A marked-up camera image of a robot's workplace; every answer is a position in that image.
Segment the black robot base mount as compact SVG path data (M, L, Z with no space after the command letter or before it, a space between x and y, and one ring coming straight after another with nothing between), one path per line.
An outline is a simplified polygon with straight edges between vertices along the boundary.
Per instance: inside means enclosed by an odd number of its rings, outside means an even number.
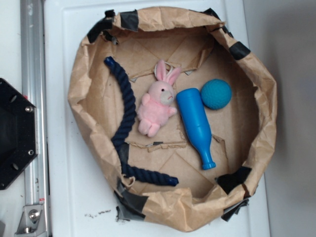
M0 189L7 189L36 156L36 107L1 78Z

